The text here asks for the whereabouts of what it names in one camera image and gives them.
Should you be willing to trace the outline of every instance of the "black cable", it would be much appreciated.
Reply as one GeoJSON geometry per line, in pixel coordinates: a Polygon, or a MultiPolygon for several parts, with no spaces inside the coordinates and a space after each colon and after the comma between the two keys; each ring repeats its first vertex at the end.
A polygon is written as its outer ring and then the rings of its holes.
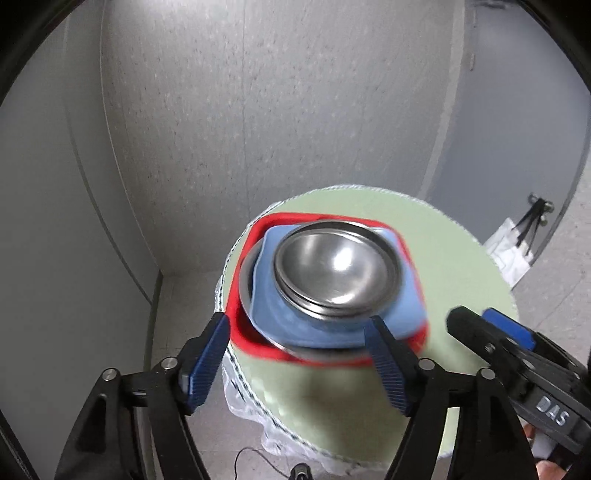
{"type": "Polygon", "coordinates": [[[240,454],[244,451],[244,450],[250,450],[251,452],[255,452],[259,457],[261,457],[264,461],[266,461],[269,466],[276,471],[279,475],[281,475],[283,478],[289,478],[289,475],[284,474],[281,470],[279,470],[275,465],[273,465],[271,463],[271,461],[264,456],[261,452],[259,452],[257,449],[254,449],[252,447],[244,447],[243,449],[241,449],[237,454],[236,454],[236,458],[234,459],[234,480],[238,480],[238,470],[237,470],[237,465],[238,465],[238,457],[240,457],[240,454]]]}

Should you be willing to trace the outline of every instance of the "gray wall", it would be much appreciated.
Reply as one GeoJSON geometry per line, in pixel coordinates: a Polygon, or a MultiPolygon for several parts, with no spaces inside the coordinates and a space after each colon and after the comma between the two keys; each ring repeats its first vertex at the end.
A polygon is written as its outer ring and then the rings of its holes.
{"type": "Polygon", "coordinates": [[[564,213],[589,149],[591,96],[546,31],[517,4],[471,9],[471,70],[463,76],[450,146],[427,197],[485,241],[518,221],[531,192],[554,202],[545,240],[564,213]]]}
{"type": "Polygon", "coordinates": [[[417,195],[463,18],[463,0],[109,0],[109,125],[164,273],[220,268],[253,216],[315,187],[417,195]]]}
{"type": "Polygon", "coordinates": [[[101,371],[143,369],[158,272],[106,129],[102,6],[75,10],[0,106],[0,408],[41,478],[101,371]]]}

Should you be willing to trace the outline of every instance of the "metal screw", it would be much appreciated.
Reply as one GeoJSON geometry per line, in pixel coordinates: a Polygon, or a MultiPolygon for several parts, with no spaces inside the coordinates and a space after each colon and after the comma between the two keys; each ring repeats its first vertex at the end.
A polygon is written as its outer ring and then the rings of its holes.
{"type": "Polygon", "coordinates": [[[421,370],[425,370],[425,372],[429,372],[430,370],[433,370],[435,368],[435,362],[428,358],[421,358],[418,361],[418,367],[421,370]]]}
{"type": "Polygon", "coordinates": [[[108,368],[102,374],[103,380],[105,382],[113,380],[119,372],[115,368],[108,368]]]}
{"type": "Polygon", "coordinates": [[[490,368],[483,368],[480,374],[487,380],[494,380],[496,375],[490,368]]]}
{"type": "Polygon", "coordinates": [[[178,360],[173,356],[168,356],[160,362],[160,365],[162,365],[162,368],[165,370],[170,370],[178,365],[178,360]]]}

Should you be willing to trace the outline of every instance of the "bowl rim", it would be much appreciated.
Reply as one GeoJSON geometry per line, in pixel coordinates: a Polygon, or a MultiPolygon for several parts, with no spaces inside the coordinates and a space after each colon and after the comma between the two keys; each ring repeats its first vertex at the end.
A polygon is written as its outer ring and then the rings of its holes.
{"type": "Polygon", "coordinates": [[[356,320],[360,316],[371,316],[372,314],[379,313],[387,304],[394,301],[400,293],[402,276],[404,274],[400,256],[390,241],[386,240],[371,227],[346,220],[317,220],[300,225],[283,237],[277,245],[272,264],[273,278],[281,296],[295,308],[320,320],[356,320]],[[298,236],[311,231],[325,231],[338,235],[345,234],[349,238],[353,237],[353,239],[361,240],[367,245],[373,246],[384,259],[389,277],[392,278],[390,287],[384,288],[382,295],[378,297],[374,305],[355,308],[335,307],[328,302],[318,301],[318,299],[310,297],[310,295],[303,292],[288,279],[285,269],[282,267],[285,249],[298,236]]]}

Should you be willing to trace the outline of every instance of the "blue gripper pad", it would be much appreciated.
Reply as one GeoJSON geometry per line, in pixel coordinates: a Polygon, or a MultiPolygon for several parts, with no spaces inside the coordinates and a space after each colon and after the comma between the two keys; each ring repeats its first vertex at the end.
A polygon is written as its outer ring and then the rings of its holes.
{"type": "MultiPolygon", "coordinates": [[[[207,335],[208,330],[209,328],[206,328],[202,336],[207,335]]],[[[214,325],[213,332],[209,335],[209,338],[204,340],[207,343],[189,375],[189,384],[187,385],[185,404],[191,411],[195,411],[197,407],[205,403],[217,369],[222,362],[223,354],[230,341],[230,321],[228,317],[219,315],[219,320],[214,325]]]]}
{"type": "Polygon", "coordinates": [[[531,334],[531,330],[509,318],[507,315],[504,315],[495,309],[486,309],[482,314],[482,318],[498,329],[503,330],[503,332],[513,338],[520,347],[530,351],[535,348],[535,340],[531,334]]]}
{"type": "Polygon", "coordinates": [[[394,337],[381,319],[370,320],[365,325],[364,333],[365,348],[374,360],[375,369],[382,379],[382,385],[384,386],[390,405],[399,409],[403,415],[409,416],[412,404],[406,395],[406,380],[388,347],[388,335],[394,342],[396,340],[394,340],[394,337]],[[384,328],[379,329],[377,322],[381,322],[384,328]]]}

